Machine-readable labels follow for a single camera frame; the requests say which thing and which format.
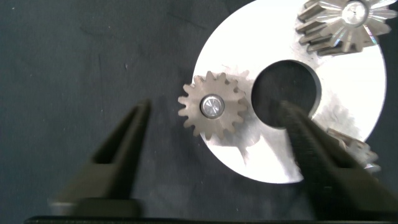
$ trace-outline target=center hole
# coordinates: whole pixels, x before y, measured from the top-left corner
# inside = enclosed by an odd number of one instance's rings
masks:
[[[301,63],[285,60],[264,69],[254,83],[252,106],[260,120],[272,127],[282,128],[280,102],[294,103],[309,114],[317,100],[314,71]]]

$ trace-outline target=white disc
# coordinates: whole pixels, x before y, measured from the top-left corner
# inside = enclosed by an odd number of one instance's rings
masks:
[[[317,84],[317,99],[310,113],[322,128],[333,128],[364,141],[382,110],[386,72],[379,46],[358,54],[319,57],[299,44],[295,27],[305,1],[259,0],[229,16],[211,35],[198,58],[193,76],[207,71],[225,72],[246,92],[248,112],[244,124],[223,140],[202,135],[213,154],[235,172],[268,183],[302,180],[284,129],[264,124],[251,106],[257,76],[281,60],[305,65]]]

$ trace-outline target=bevel gear teeth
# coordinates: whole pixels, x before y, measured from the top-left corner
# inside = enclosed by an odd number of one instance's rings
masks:
[[[178,102],[185,105],[178,115],[188,116],[184,127],[194,126],[193,135],[204,133],[207,140],[213,134],[223,139],[224,130],[234,133],[234,123],[243,122],[239,114],[247,110],[240,103],[246,94],[238,88],[238,81],[228,80],[225,73],[215,78],[211,72],[206,74],[206,79],[195,76],[193,80],[195,83],[183,86],[188,96],[178,98]]]
[[[376,45],[378,36],[388,34],[387,19],[397,16],[389,5],[397,0],[309,0],[298,15],[304,22],[296,31],[309,44],[308,52],[339,55],[361,52]]]

